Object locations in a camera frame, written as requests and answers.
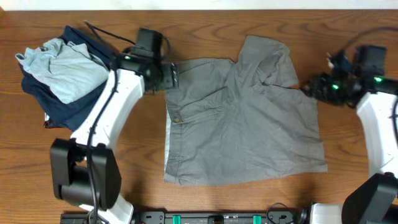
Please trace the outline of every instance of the white plastic casing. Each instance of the white plastic casing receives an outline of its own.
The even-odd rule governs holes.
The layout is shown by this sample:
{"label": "white plastic casing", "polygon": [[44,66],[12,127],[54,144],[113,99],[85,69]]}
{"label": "white plastic casing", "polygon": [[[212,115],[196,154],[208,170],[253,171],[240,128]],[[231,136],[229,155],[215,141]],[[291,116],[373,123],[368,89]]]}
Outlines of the white plastic casing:
{"label": "white plastic casing", "polygon": [[385,172],[398,177],[398,148],[391,118],[396,98],[387,93],[367,93],[357,105],[365,132],[370,177]]}
{"label": "white plastic casing", "polygon": [[[91,205],[80,205],[79,207],[87,211],[93,209]],[[110,224],[130,224],[133,211],[133,206],[119,194],[112,208],[106,211],[98,210],[98,215]]]}
{"label": "white plastic casing", "polygon": [[[76,143],[87,145],[88,134],[98,113],[109,98],[114,87],[114,72],[109,73],[106,86],[94,105],[85,122],[70,136],[76,139]],[[132,107],[144,94],[144,79],[133,71],[118,69],[118,87],[112,100],[107,105],[104,113],[98,121],[91,145],[105,144],[115,153],[116,141],[132,110]]]}
{"label": "white plastic casing", "polygon": [[311,207],[310,224],[341,224],[343,204],[316,203]]}

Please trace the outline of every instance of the wire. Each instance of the wire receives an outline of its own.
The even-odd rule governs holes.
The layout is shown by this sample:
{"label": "wire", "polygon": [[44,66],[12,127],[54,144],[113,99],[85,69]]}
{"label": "wire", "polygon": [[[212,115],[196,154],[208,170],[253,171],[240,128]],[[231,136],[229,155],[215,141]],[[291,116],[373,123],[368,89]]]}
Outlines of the wire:
{"label": "wire", "polygon": [[392,127],[394,128],[394,135],[396,137],[397,146],[398,146],[398,130],[397,130],[397,105],[398,105],[398,97],[394,102],[394,106],[392,107],[391,119],[392,119]]}
{"label": "wire", "polygon": [[[269,218],[268,213],[269,213],[269,210],[271,210],[275,205],[281,205],[281,206],[284,206],[285,208],[288,208],[285,204],[280,203],[280,202],[277,202],[277,203],[271,205],[271,207],[268,208],[266,215],[267,215],[267,219],[268,219],[272,224],[276,224],[276,223],[275,223],[274,221],[272,221],[272,219]],[[288,224],[289,224],[289,223],[293,223],[293,222],[295,221],[295,215],[294,215],[291,211],[289,211],[289,212],[290,212],[290,214],[292,214],[293,220],[292,220],[291,222],[288,222]]]}
{"label": "wire", "polygon": [[[93,25],[91,25],[88,21],[85,21],[85,23],[91,29],[91,31],[93,31],[94,35],[101,41],[103,46],[107,47],[106,42],[94,30],[94,29],[98,29],[98,28],[96,28]],[[105,101],[104,106],[101,108],[101,110],[99,111],[97,117],[95,118],[95,120],[93,122],[93,125],[90,128],[90,132],[88,134],[88,139],[87,139],[87,147],[86,147],[87,155],[86,156],[87,156],[88,178],[90,179],[90,187],[91,187],[91,193],[93,194],[93,203],[94,203],[94,208],[93,208],[92,212],[90,212],[88,214],[88,220],[89,220],[89,222],[91,222],[91,216],[93,216],[93,223],[96,223],[97,219],[98,219],[98,204],[99,204],[99,201],[98,201],[98,198],[96,196],[96,188],[95,188],[95,182],[94,182],[93,165],[92,165],[93,156],[91,154],[91,142],[93,140],[93,136],[95,134],[95,128],[96,128],[96,126],[98,124],[98,121],[101,118],[101,115],[104,113],[104,111],[105,111],[107,105],[109,104],[109,102],[111,101],[113,95],[117,92],[117,89],[118,89],[117,69],[118,69],[119,63],[120,63],[120,60],[119,60],[119,58],[116,57],[116,61],[112,64],[112,70],[114,72],[114,86],[113,86],[113,89],[112,89],[111,94],[109,95],[108,99]]]}
{"label": "wire", "polygon": [[351,47],[353,44],[355,44],[355,42],[357,42],[360,38],[364,37],[365,35],[369,35],[369,34],[379,32],[382,30],[398,32],[398,27],[390,27],[390,26],[377,27],[377,28],[368,29],[366,31],[360,32],[358,35],[356,35],[355,37],[353,37],[349,41],[347,41],[347,43],[345,43],[345,45],[343,45],[343,47],[341,48],[340,51],[346,50],[347,48]]}
{"label": "wire", "polygon": [[[89,224],[89,220],[90,220],[92,214],[93,214],[93,211],[89,212],[87,214],[88,217],[86,217],[81,224]],[[99,218],[99,220],[101,220],[103,222],[103,224],[109,224],[109,222],[107,220],[105,220],[103,217],[98,216],[98,218]]]}
{"label": "wire", "polygon": [[166,41],[167,44],[167,53],[165,55],[162,56],[161,60],[165,60],[168,57],[170,57],[170,54],[172,52],[172,46],[170,45],[170,42],[168,40],[168,38],[166,38],[165,36],[163,36],[163,39]]}
{"label": "wire", "polygon": [[104,40],[102,40],[102,39],[99,37],[99,35],[96,34],[96,32],[95,32],[93,29],[96,29],[96,30],[98,30],[98,31],[100,31],[100,32],[103,32],[104,34],[110,35],[110,36],[115,37],[115,38],[117,38],[117,39],[121,39],[121,40],[127,41],[127,42],[129,42],[129,43],[131,43],[131,44],[133,44],[133,45],[136,44],[136,43],[135,43],[134,41],[132,41],[132,40],[129,40],[129,39],[127,39],[127,38],[124,38],[124,37],[121,37],[121,36],[112,34],[112,33],[108,32],[108,31],[105,31],[105,30],[103,30],[103,29],[100,29],[100,28],[98,28],[98,27],[96,27],[96,26],[94,26],[94,25],[91,25],[90,22],[88,22],[87,20],[85,20],[85,24],[93,31],[93,33],[95,34],[95,36],[96,36],[97,38],[99,38],[99,39],[102,41],[104,47],[106,46],[106,44],[104,44]]}

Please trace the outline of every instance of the gray shorts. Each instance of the gray shorts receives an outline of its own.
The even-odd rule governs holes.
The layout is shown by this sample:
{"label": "gray shorts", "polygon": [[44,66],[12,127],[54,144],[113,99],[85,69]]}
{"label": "gray shorts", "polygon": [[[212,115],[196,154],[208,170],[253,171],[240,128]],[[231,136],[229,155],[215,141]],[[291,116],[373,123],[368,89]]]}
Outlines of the gray shorts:
{"label": "gray shorts", "polygon": [[167,92],[165,181],[224,185],[326,172],[317,102],[300,90],[289,49],[248,36],[237,63],[178,63]]}

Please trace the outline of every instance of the folded clothes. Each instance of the folded clothes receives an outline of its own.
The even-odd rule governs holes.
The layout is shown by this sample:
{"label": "folded clothes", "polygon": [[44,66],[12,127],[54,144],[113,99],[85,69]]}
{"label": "folded clothes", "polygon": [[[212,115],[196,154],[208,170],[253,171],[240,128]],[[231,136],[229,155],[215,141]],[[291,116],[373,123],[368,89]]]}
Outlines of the folded clothes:
{"label": "folded clothes", "polygon": [[25,72],[22,65],[20,67],[22,74],[24,74],[24,79],[22,79],[21,83],[22,90],[34,96],[45,113],[50,116],[52,123],[47,128],[63,127],[72,131],[78,129],[91,112],[91,109],[93,109],[106,84],[106,82],[103,82],[86,96],[65,104],[53,94],[50,87]]}
{"label": "folded clothes", "polygon": [[47,85],[62,103],[71,103],[93,91],[108,78],[108,69],[86,44],[52,39],[37,49],[26,48],[16,58],[24,70]]}
{"label": "folded clothes", "polygon": [[237,63],[177,64],[167,91],[164,179],[224,185],[326,172],[317,102],[287,88],[298,79],[283,43],[249,36]]}
{"label": "folded clothes", "polygon": [[[70,26],[66,26],[60,38],[65,43],[72,41],[74,44],[86,44],[88,52],[100,58],[109,69],[112,51],[103,47],[86,34]],[[21,83],[23,91],[34,96],[45,113],[50,116],[49,121],[45,124],[46,128],[65,127],[72,131],[76,130],[91,112],[106,83],[103,82],[80,99],[65,104],[54,95],[49,86],[36,80],[32,74],[24,70],[21,64],[20,68],[24,75]]]}

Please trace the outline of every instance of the wood grain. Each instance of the wood grain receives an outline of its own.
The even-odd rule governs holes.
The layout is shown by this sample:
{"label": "wood grain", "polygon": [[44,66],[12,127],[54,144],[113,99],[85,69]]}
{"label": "wood grain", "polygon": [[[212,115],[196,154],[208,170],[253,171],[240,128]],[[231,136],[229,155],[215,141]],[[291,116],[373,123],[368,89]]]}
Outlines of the wood grain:
{"label": "wood grain", "polygon": [[[138,28],[155,29],[172,44],[172,60],[216,57],[237,60],[245,36],[280,40],[290,48],[300,81],[327,71],[326,53],[359,31],[394,26],[397,11],[63,11],[6,12],[0,20],[0,223],[56,223],[63,211],[79,211],[56,200],[52,191],[49,147],[68,138],[65,129],[42,128],[43,111],[21,90],[14,55],[59,36],[65,25],[84,28],[83,20],[135,39]],[[117,49],[120,40],[104,37]],[[389,47],[386,70],[398,76],[398,35],[365,37],[360,43]],[[309,202],[342,203],[368,178],[361,122],[354,110],[318,104],[321,138],[329,171],[222,187],[166,184],[164,173],[164,93],[146,95],[133,109],[116,154],[122,194],[144,208],[169,211],[264,211],[274,202],[290,207]]]}

